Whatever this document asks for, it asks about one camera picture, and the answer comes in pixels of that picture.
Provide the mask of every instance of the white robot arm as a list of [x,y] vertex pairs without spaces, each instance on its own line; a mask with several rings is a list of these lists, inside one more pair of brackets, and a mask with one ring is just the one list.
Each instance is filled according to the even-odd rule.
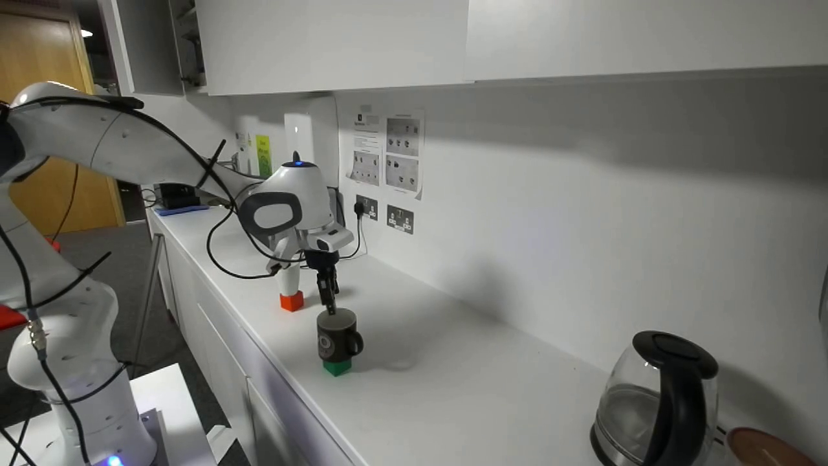
[[[8,186],[50,155],[132,184],[190,184],[221,196],[272,272],[299,282],[299,261],[319,269],[325,305],[336,310],[335,263],[353,232],[336,225],[314,162],[295,159],[265,182],[241,175],[199,159],[131,102],[92,99],[57,83],[30,85],[8,108],[0,105],[0,304],[26,310],[31,329],[31,344],[17,341],[8,371],[17,384],[47,394],[66,433],[63,449],[39,464],[102,464],[109,455],[150,464],[156,455],[131,380],[109,350],[116,296],[56,253],[8,199]],[[57,384],[39,363],[53,364]]]

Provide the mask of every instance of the upper cabinet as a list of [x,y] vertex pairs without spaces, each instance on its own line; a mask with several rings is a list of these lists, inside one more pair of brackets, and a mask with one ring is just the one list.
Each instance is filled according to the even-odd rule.
[[182,94],[167,0],[100,0],[123,95]]
[[811,65],[821,0],[468,0],[471,80]]
[[197,0],[197,14],[212,95],[468,80],[468,0]]
[[180,59],[180,80],[190,91],[206,91],[206,59],[203,59],[203,34],[197,20],[195,0],[168,0],[171,24],[173,24],[173,45]]

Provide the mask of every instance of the electric kettle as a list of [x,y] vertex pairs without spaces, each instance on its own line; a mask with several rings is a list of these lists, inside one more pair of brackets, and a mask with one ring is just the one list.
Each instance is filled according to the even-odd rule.
[[616,363],[591,433],[607,466],[701,464],[717,425],[717,359],[688,338],[639,332]]

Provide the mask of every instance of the small container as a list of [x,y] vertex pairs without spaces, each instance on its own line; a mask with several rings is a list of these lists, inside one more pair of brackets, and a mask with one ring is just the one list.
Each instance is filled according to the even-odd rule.
[[815,466],[812,459],[762,429],[739,428],[728,436],[730,459],[741,466]]

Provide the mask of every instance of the white cabinet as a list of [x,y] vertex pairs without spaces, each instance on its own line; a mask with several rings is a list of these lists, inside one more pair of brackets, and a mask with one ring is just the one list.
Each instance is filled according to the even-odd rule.
[[821,0],[468,0],[473,80],[828,65]]
[[153,232],[163,232],[158,272],[167,282],[167,304],[247,459],[255,466],[353,464],[265,357],[191,250],[163,227],[156,213],[147,213],[147,223]]
[[466,83],[466,0],[197,0],[212,95]]
[[167,0],[100,0],[123,95],[182,94]]
[[188,87],[206,91],[203,37],[195,0],[168,0],[180,80]]

